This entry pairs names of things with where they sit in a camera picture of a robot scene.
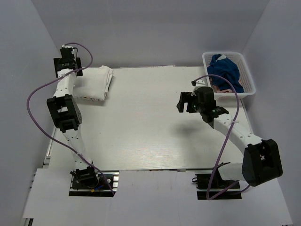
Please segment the pink t-shirt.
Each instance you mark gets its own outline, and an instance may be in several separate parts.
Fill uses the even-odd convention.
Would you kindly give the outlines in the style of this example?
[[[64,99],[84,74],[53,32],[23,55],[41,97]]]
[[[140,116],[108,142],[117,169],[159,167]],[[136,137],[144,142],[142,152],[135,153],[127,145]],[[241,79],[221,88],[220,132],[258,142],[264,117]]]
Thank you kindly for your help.
[[[210,79],[210,84],[212,85],[212,88],[213,88],[214,92],[216,92],[216,93],[220,93],[220,94],[235,93],[235,90],[231,89],[231,87],[229,89],[221,90],[219,86],[214,85],[213,79]]]

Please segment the white Coca-Cola t-shirt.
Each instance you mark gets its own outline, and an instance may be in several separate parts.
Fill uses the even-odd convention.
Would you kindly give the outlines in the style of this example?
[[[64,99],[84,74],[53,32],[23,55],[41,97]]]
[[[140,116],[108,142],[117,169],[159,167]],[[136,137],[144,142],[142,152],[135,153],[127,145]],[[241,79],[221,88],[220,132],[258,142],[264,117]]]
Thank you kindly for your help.
[[[107,66],[87,68],[83,76],[77,77],[73,88],[73,96],[85,96],[106,99],[113,69]]]

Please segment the navy blue t-shirt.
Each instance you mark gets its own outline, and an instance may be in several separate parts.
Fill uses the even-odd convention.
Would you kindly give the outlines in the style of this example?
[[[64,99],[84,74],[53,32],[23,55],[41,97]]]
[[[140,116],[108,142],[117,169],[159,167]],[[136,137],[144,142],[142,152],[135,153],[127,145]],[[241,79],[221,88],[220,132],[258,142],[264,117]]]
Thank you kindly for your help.
[[[216,54],[212,56],[210,65],[207,67],[208,74],[218,75],[228,80],[237,93],[244,93],[244,89],[239,82],[240,73],[237,65],[229,60],[225,55]],[[210,77],[213,83],[221,90],[229,89],[231,86],[219,77]]]

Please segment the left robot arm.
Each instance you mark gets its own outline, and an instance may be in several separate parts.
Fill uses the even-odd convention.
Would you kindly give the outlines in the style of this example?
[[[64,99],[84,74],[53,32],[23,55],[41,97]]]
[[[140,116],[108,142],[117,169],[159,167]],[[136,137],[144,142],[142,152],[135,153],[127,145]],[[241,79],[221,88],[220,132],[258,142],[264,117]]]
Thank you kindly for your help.
[[[63,45],[61,57],[54,58],[55,72],[59,82],[52,98],[47,100],[47,106],[54,122],[72,148],[74,172],[86,170],[93,161],[88,157],[81,136],[80,125],[82,115],[73,97],[73,89],[77,76],[82,72],[73,70],[81,68],[80,59],[75,56],[74,47]]]

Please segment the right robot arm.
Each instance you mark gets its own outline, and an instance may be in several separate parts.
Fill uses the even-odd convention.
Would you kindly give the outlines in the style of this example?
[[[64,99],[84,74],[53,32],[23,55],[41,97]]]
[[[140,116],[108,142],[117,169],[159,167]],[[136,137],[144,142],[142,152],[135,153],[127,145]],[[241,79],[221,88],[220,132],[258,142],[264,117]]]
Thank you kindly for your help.
[[[181,92],[177,104],[180,113],[199,113],[202,120],[222,133],[243,154],[242,163],[228,163],[217,168],[212,181],[222,188],[230,180],[242,180],[255,187],[283,175],[277,143],[264,140],[238,123],[225,108],[218,106],[210,87]]]

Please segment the folded white printed t-shirt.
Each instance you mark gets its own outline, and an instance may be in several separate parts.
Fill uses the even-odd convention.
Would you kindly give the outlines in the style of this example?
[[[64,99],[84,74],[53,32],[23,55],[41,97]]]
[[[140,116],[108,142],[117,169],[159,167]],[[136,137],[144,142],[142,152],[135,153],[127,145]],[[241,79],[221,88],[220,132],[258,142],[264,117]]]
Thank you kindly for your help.
[[[95,101],[95,102],[102,102],[104,101],[103,98],[95,98],[95,97],[85,97],[85,96],[74,96],[75,99],[81,99],[86,101]]]

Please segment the white perforated plastic basket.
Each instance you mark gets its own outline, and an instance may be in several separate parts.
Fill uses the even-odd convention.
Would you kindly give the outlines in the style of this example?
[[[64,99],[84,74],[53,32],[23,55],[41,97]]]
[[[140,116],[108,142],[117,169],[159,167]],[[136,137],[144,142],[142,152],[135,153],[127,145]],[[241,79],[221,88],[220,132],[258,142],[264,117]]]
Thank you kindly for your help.
[[[240,99],[245,98],[246,96],[251,96],[256,93],[256,88],[253,82],[253,78],[247,66],[247,63],[243,55],[239,52],[227,52],[227,51],[217,51],[217,52],[205,52],[202,55],[205,75],[208,75],[207,67],[210,65],[212,56],[216,54],[225,55],[229,60],[235,63],[239,69],[240,78],[239,82],[244,89],[244,93],[238,93]]]

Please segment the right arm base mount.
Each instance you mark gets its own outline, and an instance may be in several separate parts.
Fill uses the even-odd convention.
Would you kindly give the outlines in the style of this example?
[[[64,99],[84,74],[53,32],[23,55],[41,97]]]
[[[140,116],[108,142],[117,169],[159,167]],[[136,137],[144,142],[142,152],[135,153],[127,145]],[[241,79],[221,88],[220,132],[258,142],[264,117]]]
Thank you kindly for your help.
[[[198,200],[206,200],[206,193],[209,185],[210,176],[211,173],[209,174],[199,173],[196,174],[195,177],[191,180],[192,183],[196,185]],[[234,182],[235,181],[233,180],[223,181],[219,176],[219,174],[216,173],[211,184],[209,197],[216,195],[217,193],[227,188]],[[231,187],[226,192],[224,192],[223,194],[215,198],[215,200],[240,200],[240,199],[242,199],[242,196],[240,193],[239,183],[236,183],[233,187]]]

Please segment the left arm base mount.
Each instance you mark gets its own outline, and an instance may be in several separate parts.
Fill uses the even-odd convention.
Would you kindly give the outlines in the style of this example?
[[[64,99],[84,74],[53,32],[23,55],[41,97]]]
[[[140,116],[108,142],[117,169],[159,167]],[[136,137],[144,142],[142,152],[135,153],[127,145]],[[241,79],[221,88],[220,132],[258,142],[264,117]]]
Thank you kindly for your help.
[[[119,171],[105,171],[103,175],[97,173],[96,177],[92,176],[86,170],[84,175],[78,178],[75,171],[71,171],[71,184],[69,196],[74,197],[113,197],[116,193],[119,182]]]

